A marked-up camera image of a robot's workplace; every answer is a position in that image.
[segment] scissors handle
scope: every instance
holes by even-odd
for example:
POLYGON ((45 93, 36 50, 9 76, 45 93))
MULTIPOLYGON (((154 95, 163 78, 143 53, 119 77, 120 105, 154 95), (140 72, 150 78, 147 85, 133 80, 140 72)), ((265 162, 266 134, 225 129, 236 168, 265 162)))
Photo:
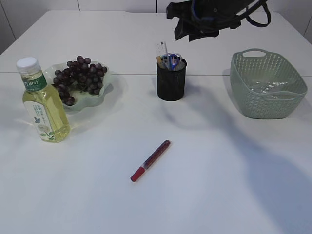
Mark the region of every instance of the scissors handle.
POLYGON ((167 53, 167 54, 164 54, 161 58, 164 61, 167 60, 165 64, 169 71, 173 71, 182 61, 182 56, 181 54, 178 54, 178 53, 174 53, 174 54, 167 53))

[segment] plastic basket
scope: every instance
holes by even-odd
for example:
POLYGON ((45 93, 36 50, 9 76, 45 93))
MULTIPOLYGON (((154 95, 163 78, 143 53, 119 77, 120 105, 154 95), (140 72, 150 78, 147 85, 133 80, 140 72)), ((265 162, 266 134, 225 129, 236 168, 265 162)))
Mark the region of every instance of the plastic basket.
POLYGON ((296 69, 281 55, 262 49, 235 53, 231 63, 233 96, 247 117, 259 119, 286 118, 298 106, 308 88, 296 69), (265 53, 262 57, 246 57, 250 51, 265 53), (256 92, 257 82, 284 82, 276 92, 256 92))

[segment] black pen holder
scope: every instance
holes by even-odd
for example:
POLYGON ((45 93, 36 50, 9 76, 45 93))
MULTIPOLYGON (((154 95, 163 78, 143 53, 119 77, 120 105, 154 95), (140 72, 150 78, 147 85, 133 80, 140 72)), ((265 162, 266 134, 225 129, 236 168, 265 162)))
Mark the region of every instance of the black pen holder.
POLYGON ((178 71, 169 71, 157 64, 157 95, 165 101, 178 101, 183 98, 186 74, 186 61, 182 59, 184 67, 178 71))

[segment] grape cluster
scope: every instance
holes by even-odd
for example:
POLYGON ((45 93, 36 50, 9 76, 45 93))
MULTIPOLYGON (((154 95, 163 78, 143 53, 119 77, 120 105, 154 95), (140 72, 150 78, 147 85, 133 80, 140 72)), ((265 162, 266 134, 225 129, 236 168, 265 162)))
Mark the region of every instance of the grape cluster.
POLYGON ((76 61, 68 61, 68 68, 63 71, 56 70, 53 79, 54 87, 57 89, 60 99, 68 106, 75 103, 75 98, 70 96, 69 87, 98 95, 102 86, 107 67, 102 64, 91 64, 90 58, 78 56, 76 61))

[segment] ruler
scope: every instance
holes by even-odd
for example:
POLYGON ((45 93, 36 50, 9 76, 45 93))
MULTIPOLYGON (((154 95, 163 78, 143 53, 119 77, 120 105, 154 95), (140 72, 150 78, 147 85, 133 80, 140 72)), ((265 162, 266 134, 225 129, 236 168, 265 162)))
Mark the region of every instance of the ruler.
POLYGON ((161 41, 156 44, 156 54, 157 56, 163 56, 168 54, 166 42, 161 41))

